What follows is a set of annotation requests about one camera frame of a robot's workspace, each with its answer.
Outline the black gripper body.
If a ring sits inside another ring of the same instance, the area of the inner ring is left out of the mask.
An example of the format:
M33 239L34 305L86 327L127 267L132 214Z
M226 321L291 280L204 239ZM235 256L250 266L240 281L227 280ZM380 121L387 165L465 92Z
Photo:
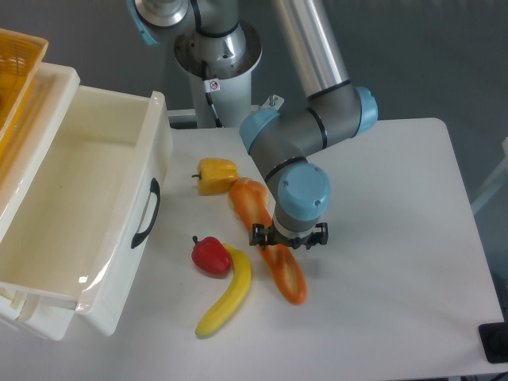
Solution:
M279 229L272 224L268 229L268 236L271 244L281 244L293 249L311 249L315 246L315 243L313 242L314 234L317 232L315 228L312 228L307 232L295 233L291 231L287 232L283 228Z

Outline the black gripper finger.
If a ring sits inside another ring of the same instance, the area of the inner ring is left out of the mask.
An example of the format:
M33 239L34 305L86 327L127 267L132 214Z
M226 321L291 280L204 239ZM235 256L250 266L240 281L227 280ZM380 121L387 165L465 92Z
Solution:
M267 246L272 246L274 244L275 232L271 225L268 227L259 223L252 225L249 233L250 246L259 246L262 249L265 249Z
M306 250L316 245L327 245L329 239L329 227L326 222L317 223L306 240Z

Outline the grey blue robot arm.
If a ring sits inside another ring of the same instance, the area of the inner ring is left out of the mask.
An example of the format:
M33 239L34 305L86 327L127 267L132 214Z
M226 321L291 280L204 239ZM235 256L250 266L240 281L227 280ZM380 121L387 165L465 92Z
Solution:
M324 6L319 1L277 1L275 13L308 106L284 117L270 98L251 103L252 71L262 46L239 16L236 1L130 1L138 33L154 45L155 29L180 28L174 54L186 72L200 128L238 128L247 153L275 199L267 221L250 221L249 243L292 248L326 244L321 221L330 198L327 175L308 157L368 131L378 119L370 90L354 87Z

